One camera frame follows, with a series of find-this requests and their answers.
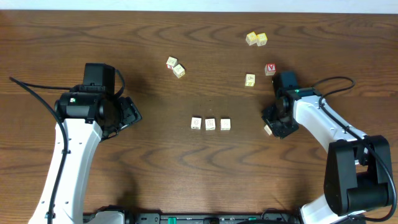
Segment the red-edged spiral block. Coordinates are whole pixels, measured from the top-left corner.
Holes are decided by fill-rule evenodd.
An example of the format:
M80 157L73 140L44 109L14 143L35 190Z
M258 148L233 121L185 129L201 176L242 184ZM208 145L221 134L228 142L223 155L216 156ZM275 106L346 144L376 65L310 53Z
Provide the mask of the red-edged spiral block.
M268 125L265 125L265 126L264 126L264 130L266 131L266 133L267 133L268 135L272 135L272 130L271 130L271 128L270 128Z

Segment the green-edged wooden block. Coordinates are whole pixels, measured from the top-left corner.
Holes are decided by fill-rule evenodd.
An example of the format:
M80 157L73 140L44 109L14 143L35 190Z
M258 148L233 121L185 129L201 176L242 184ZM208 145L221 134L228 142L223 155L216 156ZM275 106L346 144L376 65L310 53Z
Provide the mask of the green-edged wooden block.
M220 119L220 129L222 131L229 131L231 129L231 120L229 118Z

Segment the blue-edged wooden block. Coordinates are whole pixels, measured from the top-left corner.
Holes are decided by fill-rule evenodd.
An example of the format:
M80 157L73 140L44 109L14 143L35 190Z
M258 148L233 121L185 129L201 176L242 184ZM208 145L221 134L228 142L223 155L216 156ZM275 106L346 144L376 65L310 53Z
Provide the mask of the blue-edged wooden block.
M214 118L209 118L205 120L205 129L206 130L215 130L216 123Z

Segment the green O wooden block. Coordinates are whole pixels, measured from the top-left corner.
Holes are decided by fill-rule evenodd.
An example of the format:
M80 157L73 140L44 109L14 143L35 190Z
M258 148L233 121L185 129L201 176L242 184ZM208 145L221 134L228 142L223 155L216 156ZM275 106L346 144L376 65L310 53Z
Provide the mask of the green O wooden block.
M201 118L193 117L191 122L192 129L201 129Z

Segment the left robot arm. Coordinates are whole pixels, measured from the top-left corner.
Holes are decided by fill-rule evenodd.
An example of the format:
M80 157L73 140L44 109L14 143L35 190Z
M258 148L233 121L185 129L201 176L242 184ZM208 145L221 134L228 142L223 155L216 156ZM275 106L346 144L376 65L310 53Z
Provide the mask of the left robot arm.
M98 144L142 118L131 98L115 90L120 76L105 63L87 63L82 84L55 102L53 156L30 223L84 223L84 197Z

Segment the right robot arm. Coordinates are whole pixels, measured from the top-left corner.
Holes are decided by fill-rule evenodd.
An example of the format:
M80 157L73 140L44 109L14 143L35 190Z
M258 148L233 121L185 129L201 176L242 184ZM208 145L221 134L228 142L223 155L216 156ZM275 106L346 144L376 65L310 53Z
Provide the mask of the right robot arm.
M323 195L300 209L301 223L384 222L397 208L390 145L345 121L315 86L302 88L294 72L272 78L275 103L262 112L264 129L283 139L300 126L327 153Z

